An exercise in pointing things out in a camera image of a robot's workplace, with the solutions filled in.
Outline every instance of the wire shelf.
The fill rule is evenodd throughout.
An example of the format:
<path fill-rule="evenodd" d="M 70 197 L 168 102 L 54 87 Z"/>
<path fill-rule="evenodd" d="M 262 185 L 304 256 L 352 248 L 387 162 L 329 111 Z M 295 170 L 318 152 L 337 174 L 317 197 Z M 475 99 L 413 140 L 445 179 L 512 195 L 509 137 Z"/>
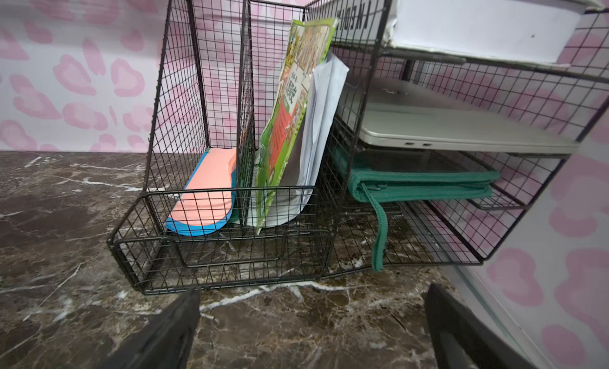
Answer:
<path fill-rule="evenodd" d="M 331 51 L 350 71 L 317 183 L 279 189 L 300 199 L 302 212 L 277 214 L 290 221 L 256 234 L 248 226 L 255 218 L 252 198 L 278 189 L 250 186 L 253 160 L 273 110 L 291 22 L 338 16 L 355 26 L 355 14 L 346 11 L 354 3 L 314 0 L 300 7 L 263 0 L 169 0 L 144 192 L 107 241 L 135 289 L 157 294 L 370 269 L 377 218 L 369 204 L 351 198 L 345 177 L 355 155 L 375 148 L 358 138 L 373 77 L 408 80 L 575 141 L 609 108 L 609 61 L 601 59 L 609 56 L 603 14 L 584 15 L 561 55 L 560 62 L 571 67 L 556 70 L 388 49 L 381 40 L 391 1 L 366 2 L 373 4 L 366 7 L 366 19 L 376 28 L 357 37 L 346 27 L 336 30 Z M 236 187 L 184 190 L 210 147 L 236 148 Z M 332 150 L 349 157 L 344 175 L 332 162 Z M 390 224 L 386 267 L 482 264 L 568 157 L 434 153 L 465 170 L 497 170 L 501 178 L 493 183 L 492 196 L 483 199 L 382 204 Z M 214 192 L 234 200 L 213 202 Z M 189 201 L 202 201 L 212 213 L 232 209 L 230 220 L 202 236 L 176 234 L 167 220 L 177 205 Z M 206 217 L 198 221 L 209 223 Z"/>

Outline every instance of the wire file holder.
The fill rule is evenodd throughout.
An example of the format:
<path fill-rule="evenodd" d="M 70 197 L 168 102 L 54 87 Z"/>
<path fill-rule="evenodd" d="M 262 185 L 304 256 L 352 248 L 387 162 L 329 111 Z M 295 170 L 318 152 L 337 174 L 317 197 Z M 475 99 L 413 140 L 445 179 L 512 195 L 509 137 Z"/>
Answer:
<path fill-rule="evenodd" d="M 351 198 L 328 151 L 338 148 L 349 157 L 348 177 L 357 154 L 379 149 L 358 138 L 373 77 L 407 80 L 576 141 L 609 107 L 609 61 L 597 58 L 607 49 L 609 27 L 602 14 L 585 15 L 577 30 L 583 39 L 567 45 L 561 57 L 570 59 L 571 67 L 551 69 L 392 49 L 382 42 L 391 3 L 314 0 L 301 7 L 263 0 L 169 0 L 144 190 L 107 241 L 135 289 L 157 294 L 369 270 L 375 213 Z M 273 110 L 291 22 L 325 17 L 340 20 L 331 51 L 350 72 L 317 183 L 252 187 L 258 139 Z M 349 30 L 357 27 L 362 31 L 355 37 Z M 591 50 L 585 42 L 590 35 L 602 36 Z M 346 127 L 347 119 L 353 129 Z M 185 189 L 208 148 L 236 149 L 234 188 Z M 429 152 L 416 153 L 425 158 Z M 383 204 L 389 220 L 385 267 L 482 264 L 568 158 L 434 153 L 466 170 L 495 169 L 501 179 L 488 198 Z M 249 226 L 255 218 L 252 198 L 271 190 L 300 199 L 303 210 L 277 214 L 291 221 L 256 234 Z M 234 201 L 213 202 L 222 194 Z M 232 209 L 231 219 L 203 236 L 173 233 L 167 218 L 185 198 L 207 201 L 222 214 Z"/>

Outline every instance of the green book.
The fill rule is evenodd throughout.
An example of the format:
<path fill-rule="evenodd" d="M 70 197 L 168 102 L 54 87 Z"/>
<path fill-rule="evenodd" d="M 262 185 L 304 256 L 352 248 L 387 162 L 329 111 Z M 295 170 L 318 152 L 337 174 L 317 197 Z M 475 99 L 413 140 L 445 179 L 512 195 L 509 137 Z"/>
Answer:
<path fill-rule="evenodd" d="M 275 107 L 256 153 L 257 187 L 277 187 L 281 181 L 305 117 L 313 69 L 325 60 L 337 23 L 334 18 L 292 21 Z M 263 228 L 276 194 L 273 189 L 256 191 L 256 233 Z"/>

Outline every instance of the marble countertop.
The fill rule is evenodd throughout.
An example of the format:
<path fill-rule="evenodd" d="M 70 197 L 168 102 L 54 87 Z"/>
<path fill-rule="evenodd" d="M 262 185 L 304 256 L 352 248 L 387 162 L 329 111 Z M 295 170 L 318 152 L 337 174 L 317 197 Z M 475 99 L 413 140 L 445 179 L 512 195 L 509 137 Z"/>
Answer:
<path fill-rule="evenodd" d="M 134 291 L 105 239 L 145 155 L 0 153 L 0 367 L 94 368 L 177 295 Z M 435 368 L 437 267 L 202 292 L 189 367 Z"/>

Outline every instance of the wire mesh tray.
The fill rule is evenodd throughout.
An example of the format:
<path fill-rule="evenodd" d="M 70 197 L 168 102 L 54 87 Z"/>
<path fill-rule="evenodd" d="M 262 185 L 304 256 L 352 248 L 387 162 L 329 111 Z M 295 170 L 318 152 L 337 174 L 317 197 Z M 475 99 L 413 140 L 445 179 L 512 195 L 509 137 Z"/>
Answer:
<path fill-rule="evenodd" d="M 172 210 L 169 205 L 190 192 L 143 195 L 115 229 L 111 251 L 135 288 L 167 293 L 191 286 L 211 289 L 318 278 L 324 273 L 331 233 L 318 226 L 324 213 L 318 211 L 315 192 L 296 218 L 259 234 L 236 217 L 235 223 L 204 236 L 178 235 L 164 222 Z"/>
<path fill-rule="evenodd" d="M 478 265 L 483 257 L 428 201 L 385 203 L 389 221 L 383 265 Z M 345 205 L 330 252 L 328 275 L 372 268 L 378 221 L 369 204 Z"/>

